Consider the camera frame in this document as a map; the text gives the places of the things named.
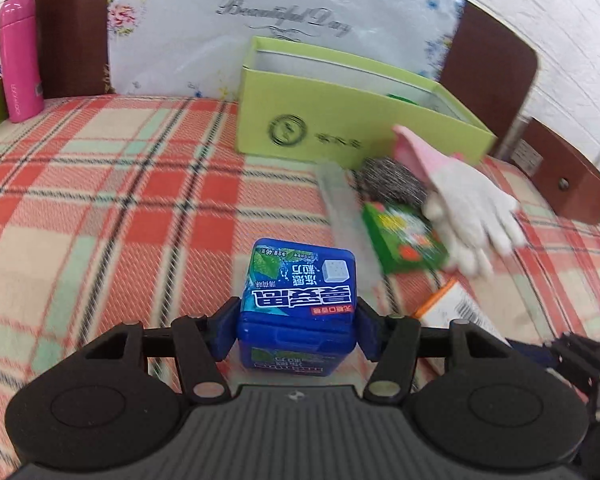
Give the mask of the white orange medicine box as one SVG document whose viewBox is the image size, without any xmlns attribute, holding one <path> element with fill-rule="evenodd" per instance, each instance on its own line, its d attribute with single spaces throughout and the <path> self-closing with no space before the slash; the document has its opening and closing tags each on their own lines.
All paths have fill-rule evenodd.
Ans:
<svg viewBox="0 0 600 480">
<path fill-rule="evenodd" d="M 412 314 L 424 327 L 449 328 L 456 318 L 471 322 L 508 344 L 477 301 L 456 278 L 449 280 Z"/>
</svg>

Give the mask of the blue mentos gum box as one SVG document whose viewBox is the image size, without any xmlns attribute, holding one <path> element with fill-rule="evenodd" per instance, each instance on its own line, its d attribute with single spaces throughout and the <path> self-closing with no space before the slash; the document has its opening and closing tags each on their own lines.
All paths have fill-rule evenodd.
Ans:
<svg viewBox="0 0 600 480">
<path fill-rule="evenodd" d="M 260 238 L 237 323 L 242 365 L 332 374 L 356 345 L 356 264 L 347 249 Z"/>
</svg>

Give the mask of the green strawberry box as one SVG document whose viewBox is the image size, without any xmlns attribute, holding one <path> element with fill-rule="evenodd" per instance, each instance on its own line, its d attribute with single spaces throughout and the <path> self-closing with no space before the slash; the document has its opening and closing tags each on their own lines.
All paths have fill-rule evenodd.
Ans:
<svg viewBox="0 0 600 480">
<path fill-rule="evenodd" d="M 385 274 L 438 270 L 448 258 L 430 222 L 409 206 L 366 203 L 362 217 Z"/>
</svg>

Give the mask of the white glove pink cuff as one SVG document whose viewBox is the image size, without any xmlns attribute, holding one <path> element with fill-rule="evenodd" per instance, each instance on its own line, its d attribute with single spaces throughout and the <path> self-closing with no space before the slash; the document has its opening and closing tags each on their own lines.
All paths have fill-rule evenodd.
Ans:
<svg viewBox="0 0 600 480">
<path fill-rule="evenodd" d="M 393 156 L 441 200 L 443 218 L 471 249 L 492 246 L 506 256 L 527 244 L 516 219 L 519 204 L 475 167 L 442 154 L 409 128 L 395 125 Z"/>
</svg>

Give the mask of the clear plastic tube case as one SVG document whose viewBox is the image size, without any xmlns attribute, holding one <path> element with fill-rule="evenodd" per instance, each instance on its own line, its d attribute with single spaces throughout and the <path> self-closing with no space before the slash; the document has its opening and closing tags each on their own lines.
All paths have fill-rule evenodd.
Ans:
<svg viewBox="0 0 600 480">
<path fill-rule="evenodd" d="M 323 160 L 315 165 L 315 177 L 336 246 L 355 256 L 358 287 L 373 288 L 382 280 L 380 266 L 347 171 L 336 162 Z"/>
</svg>

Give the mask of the plaid bed sheet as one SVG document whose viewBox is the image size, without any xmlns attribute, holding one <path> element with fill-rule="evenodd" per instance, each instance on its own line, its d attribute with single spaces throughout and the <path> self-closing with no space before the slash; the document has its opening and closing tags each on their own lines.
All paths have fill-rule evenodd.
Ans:
<svg viewBox="0 0 600 480">
<path fill-rule="evenodd" d="M 0 479 L 18 467 L 10 398 L 119 323 L 168 326 L 242 294 L 262 237 L 336 245 L 312 165 L 235 152 L 237 105 L 93 96 L 0 125 Z M 505 337 L 600 341 L 600 226 L 556 216 L 515 166 L 529 245 L 457 279 Z"/>
</svg>

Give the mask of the steel wool scrubber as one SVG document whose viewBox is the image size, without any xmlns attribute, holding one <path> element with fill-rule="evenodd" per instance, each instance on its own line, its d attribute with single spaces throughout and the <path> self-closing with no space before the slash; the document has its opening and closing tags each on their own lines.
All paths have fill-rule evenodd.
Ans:
<svg viewBox="0 0 600 480">
<path fill-rule="evenodd" d="M 360 174 L 368 197 L 374 202 L 398 204 L 421 210 L 427 189 L 404 165 L 391 157 L 366 158 Z"/>
</svg>

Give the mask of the brown cardboard box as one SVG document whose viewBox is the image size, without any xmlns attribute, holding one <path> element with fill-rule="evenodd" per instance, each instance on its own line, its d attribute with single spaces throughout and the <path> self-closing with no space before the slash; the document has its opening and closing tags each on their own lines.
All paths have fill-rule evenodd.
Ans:
<svg viewBox="0 0 600 480">
<path fill-rule="evenodd" d="M 509 159 L 559 217 L 600 223 L 600 170 L 554 130 L 531 118 Z"/>
</svg>

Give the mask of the light green storage box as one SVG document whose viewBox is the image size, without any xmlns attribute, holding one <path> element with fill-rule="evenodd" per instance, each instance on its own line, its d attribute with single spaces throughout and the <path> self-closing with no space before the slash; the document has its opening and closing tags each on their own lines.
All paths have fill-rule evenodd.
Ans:
<svg viewBox="0 0 600 480">
<path fill-rule="evenodd" d="M 393 152 L 395 125 L 472 164 L 495 141 L 437 81 L 346 52 L 253 38 L 242 64 L 238 152 L 356 169 Z"/>
</svg>

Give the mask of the brown wooden headboard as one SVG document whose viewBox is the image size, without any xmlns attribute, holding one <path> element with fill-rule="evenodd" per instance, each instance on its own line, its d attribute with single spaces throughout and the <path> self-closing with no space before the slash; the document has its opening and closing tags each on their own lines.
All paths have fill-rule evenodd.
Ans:
<svg viewBox="0 0 600 480">
<path fill-rule="evenodd" d="M 38 66 L 46 98 L 98 96 L 108 88 L 106 0 L 35 0 Z M 539 60 L 516 32 L 470 1 L 440 81 L 503 144 L 534 83 Z"/>
</svg>

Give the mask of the floral Beautiful Day pillow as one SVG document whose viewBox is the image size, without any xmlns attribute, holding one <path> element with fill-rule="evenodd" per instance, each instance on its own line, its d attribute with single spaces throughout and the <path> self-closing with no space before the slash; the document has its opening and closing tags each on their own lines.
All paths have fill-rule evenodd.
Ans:
<svg viewBox="0 0 600 480">
<path fill-rule="evenodd" d="M 438 79 L 465 0 L 108 0 L 120 94 L 235 99 L 253 37 L 306 42 Z"/>
</svg>

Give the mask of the pink thermos bottle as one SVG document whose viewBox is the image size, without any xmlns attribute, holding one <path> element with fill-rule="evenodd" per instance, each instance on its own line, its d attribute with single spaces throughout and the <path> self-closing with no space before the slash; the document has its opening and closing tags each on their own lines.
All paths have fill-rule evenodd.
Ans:
<svg viewBox="0 0 600 480">
<path fill-rule="evenodd" d="M 35 0 L 5 0 L 0 9 L 3 89 L 9 119 L 15 124 L 44 108 L 35 10 Z"/>
</svg>

